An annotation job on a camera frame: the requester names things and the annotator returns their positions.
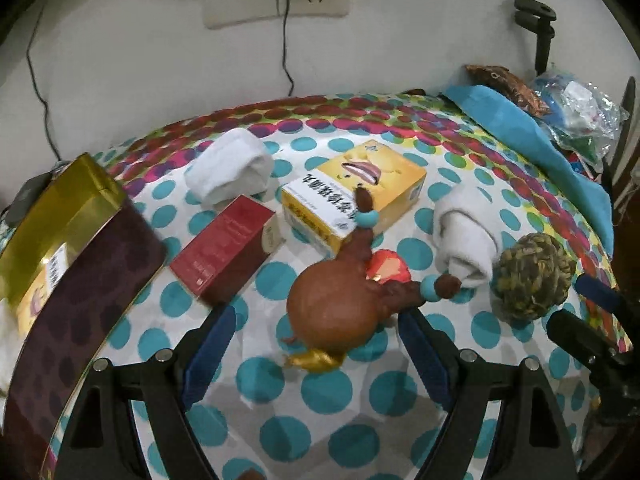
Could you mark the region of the brown gourd ornament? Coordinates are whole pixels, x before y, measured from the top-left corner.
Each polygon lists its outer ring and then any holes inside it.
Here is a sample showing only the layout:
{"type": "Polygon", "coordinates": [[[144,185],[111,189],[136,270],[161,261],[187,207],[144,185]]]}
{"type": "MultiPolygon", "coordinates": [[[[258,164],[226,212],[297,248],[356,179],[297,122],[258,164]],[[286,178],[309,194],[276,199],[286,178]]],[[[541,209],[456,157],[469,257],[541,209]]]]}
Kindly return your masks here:
{"type": "Polygon", "coordinates": [[[357,226],[337,255],[308,266],[293,283],[286,314],[303,352],[285,360],[288,367],[327,373],[343,364],[349,351],[363,346],[393,315],[456,296],[461,282],[449,273],[418,282],[404,259],[388,249],[372,249],[371,195],[356,191],[357,226]]]}

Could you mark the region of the blue cloth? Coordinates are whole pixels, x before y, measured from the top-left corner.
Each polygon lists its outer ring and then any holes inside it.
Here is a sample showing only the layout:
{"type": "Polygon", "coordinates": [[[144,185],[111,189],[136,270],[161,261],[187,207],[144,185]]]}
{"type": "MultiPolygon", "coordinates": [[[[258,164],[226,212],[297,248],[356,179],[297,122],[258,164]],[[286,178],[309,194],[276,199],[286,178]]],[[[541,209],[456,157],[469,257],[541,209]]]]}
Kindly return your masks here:
{"type": "Polygon", "coordinates": [[[451,86],[442,95],[457,105],[497,140],[538,166],[574,204],[600,238],[609,257],[614,255],[613,209],[602,186],[578,174],[552,145],[548,136],[524,110],[491,88],[451,86]]]}

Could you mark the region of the clear plastic bag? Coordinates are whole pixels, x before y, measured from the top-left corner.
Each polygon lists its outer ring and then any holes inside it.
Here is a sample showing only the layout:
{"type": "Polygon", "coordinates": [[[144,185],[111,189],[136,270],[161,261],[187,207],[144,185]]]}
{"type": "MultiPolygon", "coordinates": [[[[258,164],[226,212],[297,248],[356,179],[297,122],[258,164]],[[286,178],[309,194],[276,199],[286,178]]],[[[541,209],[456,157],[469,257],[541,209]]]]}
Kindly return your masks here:
{"type": "Polygon", "coordinates": [[[576,153],[597,172],[620,138],[629,113],[590,81],[550,68],[530,88],[548,112],[537,119],[540,128],[563,150],[576,153]]]}

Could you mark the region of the red small box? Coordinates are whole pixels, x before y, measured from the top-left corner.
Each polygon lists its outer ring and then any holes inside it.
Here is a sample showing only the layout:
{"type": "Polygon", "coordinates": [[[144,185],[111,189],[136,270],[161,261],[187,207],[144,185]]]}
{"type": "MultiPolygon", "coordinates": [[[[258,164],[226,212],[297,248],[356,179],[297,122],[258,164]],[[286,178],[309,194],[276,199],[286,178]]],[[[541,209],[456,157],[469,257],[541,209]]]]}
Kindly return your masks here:
{"type": "Polygon", "coordinates": [[[178,253],[170,268],[213,308],[228,304],[281,243],[277,214],[241,195],[178,253]]]}

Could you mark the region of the yellow brown rope ball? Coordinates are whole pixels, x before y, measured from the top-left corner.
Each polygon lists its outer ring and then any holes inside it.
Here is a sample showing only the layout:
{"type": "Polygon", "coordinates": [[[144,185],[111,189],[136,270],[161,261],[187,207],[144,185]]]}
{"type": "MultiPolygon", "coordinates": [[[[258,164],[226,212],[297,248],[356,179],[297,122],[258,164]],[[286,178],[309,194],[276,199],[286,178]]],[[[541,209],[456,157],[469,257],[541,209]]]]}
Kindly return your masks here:
{"type": "Polygon", "coordinates": [[[494,291],[509,321],[533,322],[562,304],[574,282],[577,262],[546,233],[529,233],[500,255],[494,291]]]}

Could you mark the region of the white rolled sock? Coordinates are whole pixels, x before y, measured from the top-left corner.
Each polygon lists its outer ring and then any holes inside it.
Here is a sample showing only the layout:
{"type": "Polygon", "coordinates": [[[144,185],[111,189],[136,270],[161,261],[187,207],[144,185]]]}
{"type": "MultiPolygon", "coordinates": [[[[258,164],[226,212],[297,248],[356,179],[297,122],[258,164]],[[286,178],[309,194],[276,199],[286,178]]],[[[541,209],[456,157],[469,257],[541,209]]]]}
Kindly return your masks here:
{"type": "Polygon", "coordinates": [[[436,203],[433,217],[435,266],[477,288],[492,280],[503,251],[498,212],[479,188],[458,184],[436,203]]]}
{"type": "Polygon", "coordinates": [[[250,130],[234,128],[201,152],[184,180],[202,204],[214,206],[264,192],[273,167],[264,142],[250,130]]]}

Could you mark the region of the black set-top box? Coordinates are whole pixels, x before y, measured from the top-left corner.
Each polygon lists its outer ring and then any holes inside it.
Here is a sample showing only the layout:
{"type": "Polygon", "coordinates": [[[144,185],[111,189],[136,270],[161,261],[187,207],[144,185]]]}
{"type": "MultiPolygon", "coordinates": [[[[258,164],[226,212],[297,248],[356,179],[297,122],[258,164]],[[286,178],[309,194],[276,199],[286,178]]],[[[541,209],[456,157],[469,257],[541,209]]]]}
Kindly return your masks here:
{"type": "Polygon", "coordinates": [[[23,184],[3,217],[9,228],[16,228],[22,222],[51,180],[52,172],[49,171],[31,178],[23,184]]]}

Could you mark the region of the black wall bracket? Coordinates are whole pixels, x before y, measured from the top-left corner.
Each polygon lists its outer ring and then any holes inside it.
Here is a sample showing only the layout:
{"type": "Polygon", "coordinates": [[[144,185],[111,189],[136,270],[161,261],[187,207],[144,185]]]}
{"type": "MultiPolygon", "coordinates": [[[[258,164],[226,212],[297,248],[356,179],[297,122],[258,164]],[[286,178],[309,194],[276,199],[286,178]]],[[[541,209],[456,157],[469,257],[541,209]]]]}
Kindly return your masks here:
{"type": "Polygon", "coordinates": [[[536,36],[535,70],[543,74],[548,67],[552,39],[556,21],[555,10],[537,0],[514,0],[514,21],[518,26],[536,36]]]}

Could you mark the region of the brown patterned pouch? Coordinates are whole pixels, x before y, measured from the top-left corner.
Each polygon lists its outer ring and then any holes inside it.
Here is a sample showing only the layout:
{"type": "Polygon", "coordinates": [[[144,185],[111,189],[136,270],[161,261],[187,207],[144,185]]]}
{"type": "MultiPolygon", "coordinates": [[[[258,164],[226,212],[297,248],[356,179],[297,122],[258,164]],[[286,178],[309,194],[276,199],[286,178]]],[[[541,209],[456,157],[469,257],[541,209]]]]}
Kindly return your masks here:
{"type": "Polygon", "coordinates": [[[482,84],[495,90],[529,115],[541,118],[551,113],[547,103],[507,68],[478,64],[466,64],[464,68],[474,84],[482,84]]]}

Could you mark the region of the gold metal tin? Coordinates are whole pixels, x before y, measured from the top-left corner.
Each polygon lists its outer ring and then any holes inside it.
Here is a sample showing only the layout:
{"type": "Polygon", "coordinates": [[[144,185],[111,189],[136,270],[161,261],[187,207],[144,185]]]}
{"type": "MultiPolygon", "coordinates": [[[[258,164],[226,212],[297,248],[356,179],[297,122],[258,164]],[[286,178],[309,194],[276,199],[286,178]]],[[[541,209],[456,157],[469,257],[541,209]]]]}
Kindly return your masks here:
{"type": "Polygon", "coordinates": [[[3,437],[27,479],[49,477],[58,420],[166,248],[124,189],[88,154],[37,198],[1,253],[1,297],[24,341],[3,437]]]}

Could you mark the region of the polka dot tablecloth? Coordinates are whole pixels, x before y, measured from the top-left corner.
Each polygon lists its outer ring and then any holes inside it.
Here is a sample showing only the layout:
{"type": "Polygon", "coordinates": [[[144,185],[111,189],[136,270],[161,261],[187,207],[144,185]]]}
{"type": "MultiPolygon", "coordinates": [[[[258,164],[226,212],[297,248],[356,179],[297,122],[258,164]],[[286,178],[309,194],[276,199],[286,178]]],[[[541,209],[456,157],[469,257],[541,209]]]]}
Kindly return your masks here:
{"type": "Polygon", "coordinates": [[[176,237],[55,436],[59,479],[573,479],[612,204],[485,87],[175,124],[115,171],[176,237]]]}

